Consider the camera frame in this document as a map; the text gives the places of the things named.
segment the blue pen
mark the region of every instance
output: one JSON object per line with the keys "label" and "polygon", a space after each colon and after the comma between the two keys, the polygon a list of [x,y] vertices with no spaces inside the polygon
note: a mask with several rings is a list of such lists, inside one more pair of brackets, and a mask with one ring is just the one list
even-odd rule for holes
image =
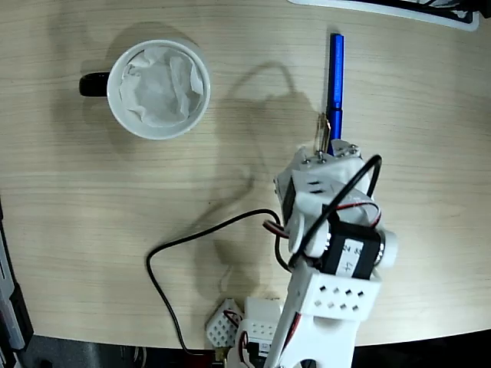
{"label": "blue pen", "polygon": [[326,115],[331,125],[328,141],[328,153],[332,152],[332,140],[341,138],[343,123],[343,69],[344,69],[344,36],[331,34],[331,51],[329,53],[329,88]]}

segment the white tissue paper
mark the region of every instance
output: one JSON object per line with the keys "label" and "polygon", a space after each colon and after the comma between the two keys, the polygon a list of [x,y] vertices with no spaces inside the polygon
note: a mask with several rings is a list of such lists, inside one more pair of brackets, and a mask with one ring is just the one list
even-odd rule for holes
{"label": "white tissue paper", "polygon": [[203,79],[194,60],[167,47],[140,52],[124,68],[123,105],[152,127],[171,127],[196,111],[204,98]]}

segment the white mug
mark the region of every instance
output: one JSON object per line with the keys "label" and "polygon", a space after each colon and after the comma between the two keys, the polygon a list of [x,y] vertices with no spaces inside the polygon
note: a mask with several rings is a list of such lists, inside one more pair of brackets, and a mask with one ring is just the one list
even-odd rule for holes
{"label": "white mug", "polygon": [[[137,54],[146,48],[165,46],[189,55],[196,63],[203,79],[204,100],[182,123],[173,126],[150,126],[129,111],[121,100],[120,85],[124,68]],[[148,140],[169,140],[191,130],[203,117],[211,97],[211,82],[208,67],[201,50],[192,42],[182,38],[150,40],[134,45],[116,61],[109,73],[91,73],[80,79],[79,91],[85,97],[107,97],[109,107],[116,120],[129,132]]]}

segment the wood grain surface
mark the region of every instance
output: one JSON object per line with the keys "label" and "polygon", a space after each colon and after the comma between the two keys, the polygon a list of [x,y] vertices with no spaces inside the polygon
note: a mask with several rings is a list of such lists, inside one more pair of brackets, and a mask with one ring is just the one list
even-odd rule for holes
{"label": "wood grain surface", "polygon": [[[326,41],[346,36],[344,135],[384,158],[375,192],[400,252],[359,344],[491,328],[491,22],[467,33],[286,0],[18,0],[0,13],[0,194],[40,335],[177,347],[147,278],[155,245],[250,209],[312,145]],[[185,37],[212,72],[203,121],[132,136],[78,95],[139,41]],[[190,347],[224,297],[285,297],[252,218],[153,264]]]}

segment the cable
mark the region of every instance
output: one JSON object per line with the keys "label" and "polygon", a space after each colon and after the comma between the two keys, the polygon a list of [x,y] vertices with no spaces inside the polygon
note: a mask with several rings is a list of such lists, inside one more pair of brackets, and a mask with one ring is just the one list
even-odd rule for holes
{"label": "cable", "polygon": [[370,198],[374,194],[375,186],[377,186],[378,176],[381,173],[382,168],[382,158],[374,164],[374,173],[371,175],[370,185],[368,186],[367,196]]}
{"label": "cable", "polygon": [[[381,208],[378,206],[377,203],[369,202],[369,201],[348,203],[345,205],[339,205],[338,207],[336,207],[336,211],[342,211],[343,209],[353,209],[355,207],[361,207],[364,205],[372,205],[373,207],[375,207],[377,209],[377,214],[375,215],[374,219],[372,220],[372,222],[370,224],[370,227],[374,228],[381,219]],[[290,238],[289,233],[287,233],[285,231],[285,228],[283,226],[281,226],[281,225],[279,225],[279,224],[277,224],[271,220],[265,220],[262,223],[262,226],[266,230],[270,231],[272,234],[279,236],[280,238],[284,238],[284,239]]]}
{"label": "cable", "polygon": [[285,343],[283,344],[283,349],[282,350],[284,350],[286,348],[286,346],[288,345],[288,343],[292,339],[293,334],[297,330],[298,322],[300,322],[300,316],[301,315],[300,315],[299,312],[295,313],[295,317],[293,318],[293,322],[290,325],[290,329],[288,330],[288,335],[286,336]]}
{"label": "cable", "polygon": [[[177,239],[174,241],[170,241],[168,243],[163,243],[161,245],[158,245],[148,253],[147,258],[146,258],[146,262],[145,262],[146,267],[147,267],[148,276],[150,277],[150,280],[152,281],[153,286],[156,288],[157,292],[160,295],[160,298],[162,299],[162,301],[166,305],[167,310],[169,311],[170,317],[172,318],[172,321],[174,323],[174,327],[176,329],[177,339],[179,340],[181,347],[189,355],[202,355],[202,354],[192,353],[191,351],[189,351],[186,344],[184,343],[183,332],[181,331],[181,327],[179,325],[179,320],[177,319],[177,316],[174,313],[174,309],[172,308],[172,305],[170,304],[169,299],[167,299],[167,296],[165,295],[165,293],[163,292],[162,288],[160,287],[157,279],[155,278],[155,274],[153,274],[152,265],[150,263],[150,261],[152,260],[152,257],[154,255],[156,255],[157,253],[159,253],[160,251],[163,251],[164,249],[168,249],[168,248],[171,248],[175,245],[179,245],[182,243],[191,242],[192,240],[201,238],[201,237],[206,236],[208,234],[212,234],[213,232],[216,232],[216,231],[220,230],[221,228],[225,228],[226,226],[231,225],[231,224],[233,224],[237,221],[240,221],[242,219],[247,219],[248,217],[255,216],[255,215],[262,215],[262,214],[270,215],[271,217],[274,218],[274,220],[277,223],[280,223],[278,215],[276,214],[276,212],[272,211],[271,209],[255,209],[253,211],[242,213],[241,215],[238,215],[234,218],[231,218],[225,222],[222,222],[221,224],[215,225],[212,228],[208,228],[207,230],[204,230],[202,232],[197,232],[196,234],[186,236],[185,238]],[[286,271],[290,272],[290,270],[288,269],[288,265],[286,264],[286,262],[282,258],[282,255],[281,255],[281,252],[279,249],[279,237],[278,236],[275,237],[275,257],[276,257],[276,260],[278,261],[278,263]]]}
{"label": "cable", "polygon": [[374,175],[372,176],[370,186],[368,188],[368,191],[371,190],[371,187],[373,186],[375,188],[375,185],[377,184],[377,179],[378,179],[378,173],[380,172],[380,167],[382,166],[382,157],[379,155],[375,155],[371,157],[367,163],[363,165],[363,167],[358,170],[356,174],[350,179],[349,182],[346,183],[346,185],[341,189],[341,191],[332,199],[331,203],[325,206],[324,210],[322,211],[321,215],[318,217],[317,220],[315,220],[314,224],[310,229],[307,231],[305,236],[303,237],[300,246],[298,247],[298,250],[296,253],[294,253],[290,257],[290,261],[288,262],[288,265],[290,267],[294,267],[296,261],[298,258],[303,255],[305,249],[307,248],[308,243],[311,241],[311,239],[314,237],[314,235],[317,233],[319,228],[324,224],[324,221],[326,221],[329,217],[329,215],[333,212],[335,212],[336,208],[339,206],[339,204],[342,202],[342,200],[348,195],[348,193],[360,182],[360,180],[363,179],[365,175],[370,171],[372,167],[375,167],[374,169]]}

